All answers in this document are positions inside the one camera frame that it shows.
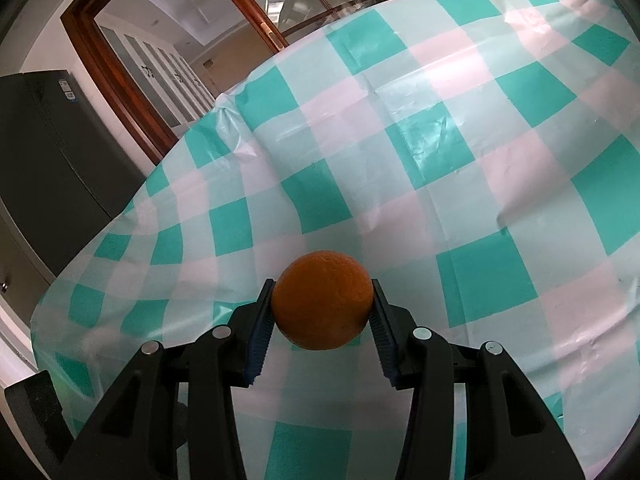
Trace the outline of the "teal checkered tablecloth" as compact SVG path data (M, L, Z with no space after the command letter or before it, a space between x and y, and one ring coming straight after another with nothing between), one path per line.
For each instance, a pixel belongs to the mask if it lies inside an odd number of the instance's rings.
M595 477L639 414L639 43L615 2L390 0L218 96L36 307L70 429L145 341L194 340L315 250L500 342Z

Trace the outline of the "dark refrigerator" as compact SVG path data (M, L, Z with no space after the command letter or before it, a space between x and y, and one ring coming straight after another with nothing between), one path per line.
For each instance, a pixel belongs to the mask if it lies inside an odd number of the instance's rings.
M66 70L1 79L1 199L60 274L127 206L144 175Z

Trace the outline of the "orange tangerine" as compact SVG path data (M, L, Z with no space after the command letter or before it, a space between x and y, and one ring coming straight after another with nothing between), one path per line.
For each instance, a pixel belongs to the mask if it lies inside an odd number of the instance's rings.
M292 262L277 279L271 309L280 332L297 347L333 350L366 326L373 302L368 271L341 252L319 250Z

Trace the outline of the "wooden door frame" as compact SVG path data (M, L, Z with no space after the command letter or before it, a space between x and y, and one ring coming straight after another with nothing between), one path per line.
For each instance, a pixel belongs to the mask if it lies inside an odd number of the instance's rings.
M151 162L274 55L230 0L73 0L62 23Z

